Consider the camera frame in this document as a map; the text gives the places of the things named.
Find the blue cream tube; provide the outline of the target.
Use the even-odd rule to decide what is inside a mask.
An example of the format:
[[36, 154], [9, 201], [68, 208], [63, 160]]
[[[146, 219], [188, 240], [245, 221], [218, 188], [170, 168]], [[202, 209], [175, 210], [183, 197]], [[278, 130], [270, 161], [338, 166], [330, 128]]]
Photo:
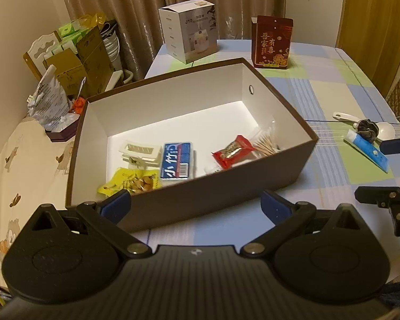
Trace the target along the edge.
[[354, 146], [360, 153], [364, 154], [370, 161], [378, 166], [384, 172], [389, 171], [387, 157], [382, 154], [372, 143], [366, 141], [353, 130], [348, 130], [344, 137], [344, 141]]

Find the brown cardboard carton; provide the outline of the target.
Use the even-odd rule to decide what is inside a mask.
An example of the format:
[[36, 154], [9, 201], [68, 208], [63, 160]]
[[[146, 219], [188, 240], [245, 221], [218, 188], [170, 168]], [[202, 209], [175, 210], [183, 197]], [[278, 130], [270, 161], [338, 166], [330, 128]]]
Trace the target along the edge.
[[88, 99], [103, 93], [114, 72], [98, 27], [91, 29], [77, 44], [75, 54], [65, 49], [44, 60], [56, 68], [55, 76], [67, 96]]

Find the cotton swab bag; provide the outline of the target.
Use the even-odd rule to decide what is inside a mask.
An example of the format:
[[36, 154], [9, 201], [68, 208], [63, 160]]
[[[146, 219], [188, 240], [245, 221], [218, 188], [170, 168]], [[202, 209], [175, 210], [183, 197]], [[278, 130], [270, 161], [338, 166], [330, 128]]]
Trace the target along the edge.
[[248, 140], [254, 147], [254, 157], [265, 158], [281, 151], [277, 143], [277, 124], [271, 116], [263, 126], [257, 126], [249, 135]]

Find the white crumpled plastic bag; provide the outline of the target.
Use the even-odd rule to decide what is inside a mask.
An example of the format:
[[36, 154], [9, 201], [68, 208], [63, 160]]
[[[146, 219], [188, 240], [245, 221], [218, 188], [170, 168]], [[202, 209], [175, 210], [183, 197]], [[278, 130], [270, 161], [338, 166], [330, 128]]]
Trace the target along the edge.
[[56, 67], [50, 65], [35, 92], [28, 98], [28, 116], [34, 118], [48, 132], [58, 133], [75, 123], [79, 115], [71, 112], [70, 101], [55, 76]]

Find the red candy packet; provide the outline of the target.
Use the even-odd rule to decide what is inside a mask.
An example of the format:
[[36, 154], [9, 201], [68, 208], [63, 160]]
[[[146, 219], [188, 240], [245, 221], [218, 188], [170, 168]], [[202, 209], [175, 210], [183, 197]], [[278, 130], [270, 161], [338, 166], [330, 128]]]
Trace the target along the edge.
[[212, 156], [222, 169], [228, 169], [254, 150], [255, 147], [247, 138], [238, 135], [228, 146], [212, 153]]

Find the cartoon print bed sheet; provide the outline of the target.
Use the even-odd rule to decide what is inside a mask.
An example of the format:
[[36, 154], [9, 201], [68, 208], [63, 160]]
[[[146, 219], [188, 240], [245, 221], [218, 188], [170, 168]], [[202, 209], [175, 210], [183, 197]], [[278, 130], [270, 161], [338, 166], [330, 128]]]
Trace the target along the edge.
[[65, 208], [74, 139], [51, 142], [33, 118], [25, 118], [0, 153], [0, 287], [1, 265], [17, 235], [40, 204]]

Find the white carved chair back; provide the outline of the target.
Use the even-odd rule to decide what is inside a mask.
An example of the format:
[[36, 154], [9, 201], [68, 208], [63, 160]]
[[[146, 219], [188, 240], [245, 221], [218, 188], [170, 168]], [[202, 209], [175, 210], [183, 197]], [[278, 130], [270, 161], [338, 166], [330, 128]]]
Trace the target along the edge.
[[51, 51], [53, 47], [57, 46], [60, 42], [61, 37], [58, 32], [54, 30], [52, 33], [41, 35], [36, 39], [23, 55], [23, 60], [36, 80], [40, 81], [46, 71], [43, 64], [45, 54]]

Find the white plastic clip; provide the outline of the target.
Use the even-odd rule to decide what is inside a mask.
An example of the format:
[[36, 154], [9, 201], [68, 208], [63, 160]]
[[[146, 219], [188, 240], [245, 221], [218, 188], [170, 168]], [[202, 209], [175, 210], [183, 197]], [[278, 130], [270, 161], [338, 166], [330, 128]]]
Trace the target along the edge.
[[159, 167], [162, 148], [158, 145], [143, 145], [125, 141], [119, 148], [122, 159], [138, 168]]

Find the brown storage box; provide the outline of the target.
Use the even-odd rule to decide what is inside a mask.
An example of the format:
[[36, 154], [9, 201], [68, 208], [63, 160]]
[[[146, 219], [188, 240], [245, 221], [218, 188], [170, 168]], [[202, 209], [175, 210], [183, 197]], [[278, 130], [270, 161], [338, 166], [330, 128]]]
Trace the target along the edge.
[[[206, 174], [213, 153], [237, 136], [271, 131], [275, 155], [250, 157]], [[194, 148], [194, 177], [164, 181], [137, 194], [121, 228], [136, 232], [189, 220], [253, 199], [296, 181], [318, 136], [245, 59], [194, 66], [144, 79], [88, 99], [74, 142], [66, 207], [101, 201], [98, 188], [124, 165], [124, 142]]]

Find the dark hair scrunchie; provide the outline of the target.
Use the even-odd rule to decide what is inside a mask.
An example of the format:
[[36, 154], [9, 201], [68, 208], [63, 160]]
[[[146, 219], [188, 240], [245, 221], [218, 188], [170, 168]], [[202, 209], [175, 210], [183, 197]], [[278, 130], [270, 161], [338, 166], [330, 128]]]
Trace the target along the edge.
[[373, 143], [379, 134], [379, 127], [370, 119], [362, 119], [357, 122], [357, 133], [369, 143]]

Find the green tissue packs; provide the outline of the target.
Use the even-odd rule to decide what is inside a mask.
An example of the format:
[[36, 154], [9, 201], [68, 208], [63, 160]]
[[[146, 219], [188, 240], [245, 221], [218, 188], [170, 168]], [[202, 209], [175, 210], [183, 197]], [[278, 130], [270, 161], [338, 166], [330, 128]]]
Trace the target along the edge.
[[59, 36], [61, 37], [61, 48], [63, 50], [71, 49], [74, 54], [78, 54], [76, 45], [88, 33], [89, 24], [88, 19], [78, 18], [58, 29]]

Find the red gift box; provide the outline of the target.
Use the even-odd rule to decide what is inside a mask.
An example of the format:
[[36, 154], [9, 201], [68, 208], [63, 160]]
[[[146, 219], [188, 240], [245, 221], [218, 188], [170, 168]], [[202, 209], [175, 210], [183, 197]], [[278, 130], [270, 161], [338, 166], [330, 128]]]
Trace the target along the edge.
[[286, 69], [293, 20], [259, 15], [251, 19], [251, 60], [260, 69]]

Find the white plastic rice spoon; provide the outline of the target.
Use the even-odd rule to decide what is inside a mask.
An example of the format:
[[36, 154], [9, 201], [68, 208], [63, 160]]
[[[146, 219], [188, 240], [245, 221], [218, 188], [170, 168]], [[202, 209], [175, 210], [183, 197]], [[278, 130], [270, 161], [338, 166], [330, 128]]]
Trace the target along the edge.
[[[356, 131], [356, 125], [359, 120], [362, 120], [356, 116], [347, 114], [347, 113], [341, 113], [341, 112], [334, 112], [332, 114], [333, 118], [339, 121], [345, 121], [345, 122], [350, 122], [353, 124], [353, 128]], [[378, 141], [382, 142], [385, 140], [389, 139], [394, 139], [395, 138], [395, 128], [387, 122], [375, 122], [377, 126], [379, 127], [379, 134], [377, 136]]]

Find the plaid tablecloth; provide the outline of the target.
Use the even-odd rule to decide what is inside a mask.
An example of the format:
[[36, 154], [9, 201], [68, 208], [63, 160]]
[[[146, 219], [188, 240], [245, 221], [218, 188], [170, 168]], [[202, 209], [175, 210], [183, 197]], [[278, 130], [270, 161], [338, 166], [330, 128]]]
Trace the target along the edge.
[[[381, 171], [344, 141], [347, 125], [333, 113], [388, 122], [400, 137], [400, 124], [387, 102], [358, 65], [341, 49], [294, 43], [288, 70], [264, 70], [263, 76], [300, 113], [319, 141], [298, 180], [281, 190], [292, 201], [305, 200], [332, 209], [355, 203], [362, 185], [400, 187], [400, 155], [389, 156]], [[259, 201], [251, 200], [193, 220], [137, 233], [151, 247], [233, 245], [242, 247], [272, 227]]]

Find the blue floss pick box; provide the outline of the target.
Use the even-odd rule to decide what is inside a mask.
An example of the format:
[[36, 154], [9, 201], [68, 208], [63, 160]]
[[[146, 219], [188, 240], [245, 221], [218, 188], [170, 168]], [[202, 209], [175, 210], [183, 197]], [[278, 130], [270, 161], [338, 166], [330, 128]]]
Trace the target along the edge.
[[184, 181], [194, 177], [194, 149], [190, 142], [165, 143], [162, 148], [160, 180]]

